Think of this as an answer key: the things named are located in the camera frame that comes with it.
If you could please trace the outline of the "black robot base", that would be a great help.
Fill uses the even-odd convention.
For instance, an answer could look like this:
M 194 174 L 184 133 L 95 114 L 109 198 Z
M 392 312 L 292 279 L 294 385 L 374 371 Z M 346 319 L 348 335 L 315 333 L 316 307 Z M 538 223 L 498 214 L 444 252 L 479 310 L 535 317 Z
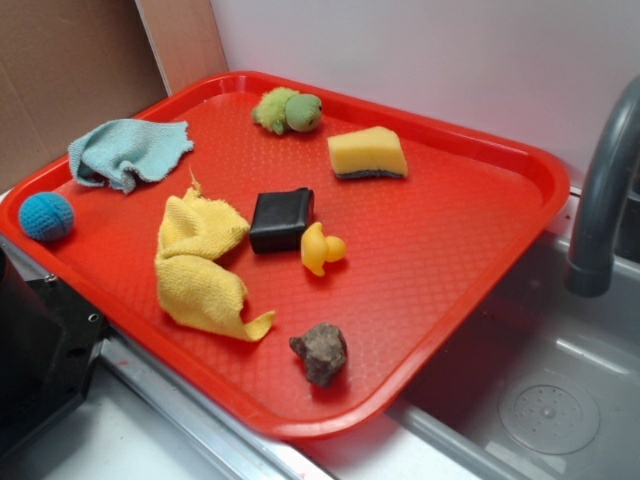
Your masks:
M 87 397 L 106 321 L 65 281 L 26 280 L 1 254 L 1 458 Z

